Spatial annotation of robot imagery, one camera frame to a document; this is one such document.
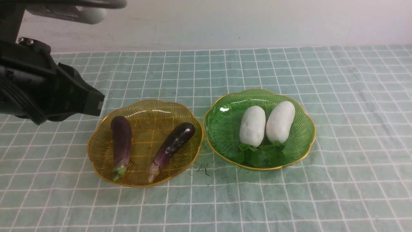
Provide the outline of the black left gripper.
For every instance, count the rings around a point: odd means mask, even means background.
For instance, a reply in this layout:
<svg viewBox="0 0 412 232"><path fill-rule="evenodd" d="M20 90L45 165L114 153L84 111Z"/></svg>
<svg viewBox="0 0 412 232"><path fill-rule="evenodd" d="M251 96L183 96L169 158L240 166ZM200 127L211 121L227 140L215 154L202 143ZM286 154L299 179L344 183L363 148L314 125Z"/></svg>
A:
<svg viewBox="0 0 412 232"><path fill-rule="evenodd" d="M1 41L1 114L29 119L36 125L64 121L76 113L100 116L105 95L69 65L58 63L57 72L50 53L49 45L31 38ZM57 84L63 113L53 115Z"/></svg>

